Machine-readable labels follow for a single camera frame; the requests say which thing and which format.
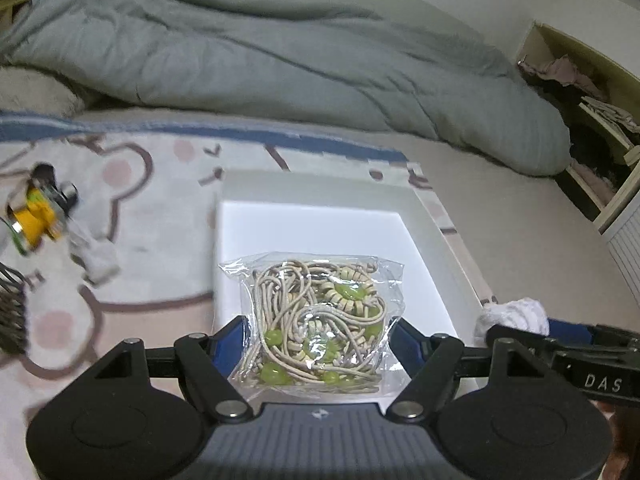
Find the white patterned cloth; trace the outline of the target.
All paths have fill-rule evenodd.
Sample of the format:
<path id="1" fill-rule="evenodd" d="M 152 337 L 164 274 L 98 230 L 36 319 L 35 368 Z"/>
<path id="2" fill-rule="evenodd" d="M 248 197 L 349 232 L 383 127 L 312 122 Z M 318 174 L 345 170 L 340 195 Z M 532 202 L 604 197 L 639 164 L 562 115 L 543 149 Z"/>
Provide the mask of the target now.
<path id="1" fill-rule="evenodd" d="M 480 310 L 474 327 L 474 344 L 486 348 L 486 335 L 496 325 L 524 330 L 537 335 L 550 334 L 549 319 L 542 304 L 532 298 L 509 301 L 506 304 L 486 304 Z"/>

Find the beige fleece blanket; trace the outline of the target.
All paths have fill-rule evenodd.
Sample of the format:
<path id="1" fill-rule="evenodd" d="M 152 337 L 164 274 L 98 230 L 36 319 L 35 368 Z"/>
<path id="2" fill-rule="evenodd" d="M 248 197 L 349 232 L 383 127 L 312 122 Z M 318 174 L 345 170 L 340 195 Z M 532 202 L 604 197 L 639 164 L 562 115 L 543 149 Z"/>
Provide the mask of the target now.
<path id="1" fill-rule="evenodd" d="M 2 112 L 73 117 L 95 100 L 94 93 L 38 70 L 10 66 L 1 69 Z"/>

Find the pink clothes on shelf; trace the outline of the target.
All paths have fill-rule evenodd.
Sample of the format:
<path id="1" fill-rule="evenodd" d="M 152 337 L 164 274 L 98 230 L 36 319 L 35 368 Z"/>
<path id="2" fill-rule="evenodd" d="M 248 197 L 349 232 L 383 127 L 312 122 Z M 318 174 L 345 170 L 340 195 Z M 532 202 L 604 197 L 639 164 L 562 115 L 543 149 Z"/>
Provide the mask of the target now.
<path id="1" fill-rule="evenodd" d="M 522 73 L 529 76 L 553 80 L 564 87 L 573 86 L 598 99 L 602 99 L 604 96 L 603 91 L 567 55 L 541 65 L 530 64 L 526 58 L 521 58 L 516 66 Z"/>

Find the white tissue wad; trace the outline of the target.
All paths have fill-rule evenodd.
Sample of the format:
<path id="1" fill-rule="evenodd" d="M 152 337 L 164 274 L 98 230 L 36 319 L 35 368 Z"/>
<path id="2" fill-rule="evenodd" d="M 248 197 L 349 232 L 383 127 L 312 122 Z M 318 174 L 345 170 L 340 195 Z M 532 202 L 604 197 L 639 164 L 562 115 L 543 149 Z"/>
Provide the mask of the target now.
<path id="1" fill-rule="evenodd" d="M 86 280 L 101 285 L 120 271 L 114 244 L 105 237 L 95 237 L 91 231 L 75 220 L 67 228 L 70 256 L 85 269 Z"/>

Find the yellow headlamp with black strap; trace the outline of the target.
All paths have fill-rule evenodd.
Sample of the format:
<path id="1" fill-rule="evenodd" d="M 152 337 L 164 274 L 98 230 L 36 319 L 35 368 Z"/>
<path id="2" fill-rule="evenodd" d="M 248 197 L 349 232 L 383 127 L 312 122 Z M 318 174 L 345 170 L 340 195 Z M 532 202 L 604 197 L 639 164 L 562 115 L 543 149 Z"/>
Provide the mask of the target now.
<path id="1" fill-rule="evenodd" d="M 54 167 L 40 162 L 21 180 L 6 199 L 2 223 L 16 250 L 27 256 L 42 240 L 58 240 L 78 204 L 78 189 L 72 182 L 58 182 Z"/>

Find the white cardboard box tray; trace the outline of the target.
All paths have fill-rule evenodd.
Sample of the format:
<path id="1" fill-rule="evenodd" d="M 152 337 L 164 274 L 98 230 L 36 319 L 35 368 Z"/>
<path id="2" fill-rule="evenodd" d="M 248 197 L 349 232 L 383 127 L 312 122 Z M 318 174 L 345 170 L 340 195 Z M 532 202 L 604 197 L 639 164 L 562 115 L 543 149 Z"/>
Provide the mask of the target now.
<path id="1" fill-rule="evenodd" d="M 470 342 L 480 310 L 411 188 L 234 170 L 217 202 L 217 321 L 247 318 L 232 384 L 250 402 L 376 402 L 408 384 L 401 322 Z"/>

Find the cream wall shelf unit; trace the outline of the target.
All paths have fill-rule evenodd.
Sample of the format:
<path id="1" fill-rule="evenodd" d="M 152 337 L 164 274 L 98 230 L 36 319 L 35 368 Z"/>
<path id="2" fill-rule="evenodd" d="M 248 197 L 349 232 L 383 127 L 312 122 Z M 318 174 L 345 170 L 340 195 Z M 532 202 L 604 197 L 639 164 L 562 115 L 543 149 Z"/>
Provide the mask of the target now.
<path id="1" fill-rule="evenodd" d="M 563 55 L 603 91 L 602 99 L 518 70 L 570 130 L 570 164 L 555 182 L 604 232 L 639 191 L 639 77 L 582 40 L 539 22 L 529 29 L 518 61 L 541 65 Z"/>

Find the bag of beige hair ties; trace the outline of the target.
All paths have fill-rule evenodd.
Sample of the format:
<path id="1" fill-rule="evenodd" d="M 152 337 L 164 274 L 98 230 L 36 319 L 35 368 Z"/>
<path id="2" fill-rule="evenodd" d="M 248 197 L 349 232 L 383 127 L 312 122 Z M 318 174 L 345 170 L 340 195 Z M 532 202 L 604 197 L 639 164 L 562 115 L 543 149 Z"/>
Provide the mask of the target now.
<path id="1" fill-rule="evenodd" d="M 248 337 L 232 379 L 293 396 L 384 393 L 398 383 L 390 331 L 405 311 L 402 264 L 270 252 L 221 263 Z"/>

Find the brown hair claw clip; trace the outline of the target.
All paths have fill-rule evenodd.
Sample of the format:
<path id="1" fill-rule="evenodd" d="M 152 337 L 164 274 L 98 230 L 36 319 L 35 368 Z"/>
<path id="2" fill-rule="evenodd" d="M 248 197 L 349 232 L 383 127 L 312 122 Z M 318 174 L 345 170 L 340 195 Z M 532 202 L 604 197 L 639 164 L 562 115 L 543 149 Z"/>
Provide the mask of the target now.
<path id="1" fill-rule="evenodd" d="M 2 264 L 0 286 L 1 350 L 19 356 L 28 348 L 26 281 L 20 272 Z"/>

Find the grey duvet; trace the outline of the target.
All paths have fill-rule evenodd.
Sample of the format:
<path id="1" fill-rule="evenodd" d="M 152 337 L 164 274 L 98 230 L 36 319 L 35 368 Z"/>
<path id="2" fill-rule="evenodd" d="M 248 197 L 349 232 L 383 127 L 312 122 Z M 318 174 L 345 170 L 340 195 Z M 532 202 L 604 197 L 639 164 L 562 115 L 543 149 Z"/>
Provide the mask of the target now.
<path id="1" fill-rule="evenodd" d="M 560 113 L 499 50 L 356 6 L 32 0 L 1 59 L 130 104 L 411 133 L 533 177 L 570 163 Z"/>

